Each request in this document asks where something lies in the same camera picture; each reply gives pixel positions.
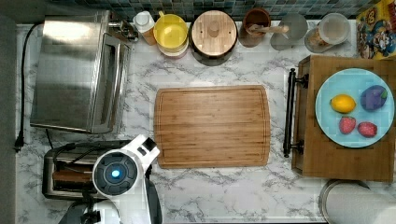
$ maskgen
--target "tile backsplash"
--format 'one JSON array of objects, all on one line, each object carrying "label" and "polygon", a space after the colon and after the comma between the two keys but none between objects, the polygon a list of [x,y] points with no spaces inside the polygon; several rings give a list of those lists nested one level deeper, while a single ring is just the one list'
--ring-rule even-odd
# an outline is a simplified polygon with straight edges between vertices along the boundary
[{"label": "tile backsplash", "polygon": [[349,19],[378,0],[51,0],[52,2],[76,2],[79,5],[111,9],[128,21],[140,11],[149,11],[155,20],[158,12],[177,14],[185,21],[193,21],[208,10],[221,10],[235,21],[241,21],[246,12],[262,7],[270,13],[272,20],[281,20],[290,12],[304,15],[306,19],[321,19],[331,12],[338,12]]}]

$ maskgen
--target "purple plum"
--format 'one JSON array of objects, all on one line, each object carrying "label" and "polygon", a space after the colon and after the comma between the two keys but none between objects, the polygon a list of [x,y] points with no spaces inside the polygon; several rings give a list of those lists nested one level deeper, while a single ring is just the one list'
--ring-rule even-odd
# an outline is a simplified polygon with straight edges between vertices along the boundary
[{"label": "purple plum", "polygon": [[384,87],[374,85],[361,94],[361,106],[367,111],[377,110],[387,101],[388,92]]}]

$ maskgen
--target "cereal box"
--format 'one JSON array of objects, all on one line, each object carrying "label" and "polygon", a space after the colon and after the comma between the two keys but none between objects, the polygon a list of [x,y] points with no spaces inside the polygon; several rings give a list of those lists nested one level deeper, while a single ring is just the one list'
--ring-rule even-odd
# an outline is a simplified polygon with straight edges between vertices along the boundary
[{"label": "cereal box", "polygon": [[396,60],[396,0],[382,0],[357,17],[358,53]]}]

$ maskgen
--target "white canister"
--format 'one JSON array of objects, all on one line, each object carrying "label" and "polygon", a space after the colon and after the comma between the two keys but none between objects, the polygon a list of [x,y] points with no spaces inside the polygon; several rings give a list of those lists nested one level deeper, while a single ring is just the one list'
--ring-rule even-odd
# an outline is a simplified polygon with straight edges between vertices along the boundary
[{"label": "white canister", "polygon": [[134,26],[137,31],[145,38],[149,45],[155,45],[157,41],[154,38],[154,19],[147,11],[142,11],[134,16]]}]

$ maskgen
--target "light blue plate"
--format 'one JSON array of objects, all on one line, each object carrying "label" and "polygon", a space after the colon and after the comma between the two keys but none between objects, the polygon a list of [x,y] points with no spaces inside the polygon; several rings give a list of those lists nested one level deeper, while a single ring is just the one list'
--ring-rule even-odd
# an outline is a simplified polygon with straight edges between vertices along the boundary
[{"label": "light blue plate", "polygon": [[[368,112],[361,106],[361,94],[374,85],[383,86],[388,92],[388,99],[381,108]],[[345,115],[334,111],[330,105],[330,100],[342,93],[350,95],[356,102],[355,109]],[[359,68],[346,69],[329,77],[320,87],[315,106],[320,128],[334,142],[344,147],[367,147],[381,139],[393,121],[394,109],[393,95],[388,85],[376,74]],[[356,119],[356,128],[352,133],[340,132],[338,124],[343,116]],[[366,138],[358,132],[359,123],[364,121],[377,126],[375,137]]]}]

